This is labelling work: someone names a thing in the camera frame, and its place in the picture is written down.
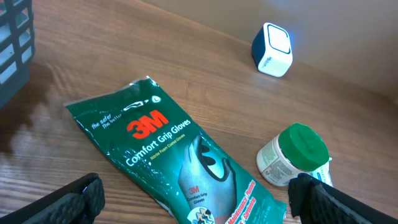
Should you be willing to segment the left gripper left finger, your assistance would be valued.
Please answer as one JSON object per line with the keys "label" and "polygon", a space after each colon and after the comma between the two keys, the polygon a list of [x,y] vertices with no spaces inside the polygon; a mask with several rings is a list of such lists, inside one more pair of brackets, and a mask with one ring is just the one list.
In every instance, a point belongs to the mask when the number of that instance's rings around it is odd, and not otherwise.
{"label": "left gripper left finger", "polygon": [[1,223],[93,223],[105,206],[103,182],[89,173],[1,218]]}

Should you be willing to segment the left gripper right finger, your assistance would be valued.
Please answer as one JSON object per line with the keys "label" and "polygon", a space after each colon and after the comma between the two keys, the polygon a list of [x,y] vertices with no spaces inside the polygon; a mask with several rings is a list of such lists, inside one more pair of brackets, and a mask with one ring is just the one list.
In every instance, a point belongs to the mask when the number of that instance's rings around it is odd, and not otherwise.
{"label": "left gripper right finger", "polygon": [[289,181],[288,195],[291,214],[302,224],[397,224],[397,219],[308,174]]}

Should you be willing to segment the green lid jar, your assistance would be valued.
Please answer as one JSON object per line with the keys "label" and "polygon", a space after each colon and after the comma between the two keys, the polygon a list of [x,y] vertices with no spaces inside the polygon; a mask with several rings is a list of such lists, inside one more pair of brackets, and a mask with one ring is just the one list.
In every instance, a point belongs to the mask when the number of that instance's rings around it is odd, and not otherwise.
{"label": "green lid jar", "polygon": [[309,174],[329,160],[321,136],[307,125],[294,123],[259,150],[256,164],[270,184],[283,187],[299,174]]}

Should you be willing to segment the green 3M gloves packet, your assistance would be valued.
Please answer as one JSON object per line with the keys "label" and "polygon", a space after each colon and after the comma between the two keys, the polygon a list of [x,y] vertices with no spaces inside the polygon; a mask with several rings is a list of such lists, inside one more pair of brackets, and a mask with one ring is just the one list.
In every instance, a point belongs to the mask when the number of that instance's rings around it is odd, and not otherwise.
{"label": "green 3M gloves packet", "polygon": [[91,142],[179,223],[282,223],[273,198],[151,78],[66,104]]}

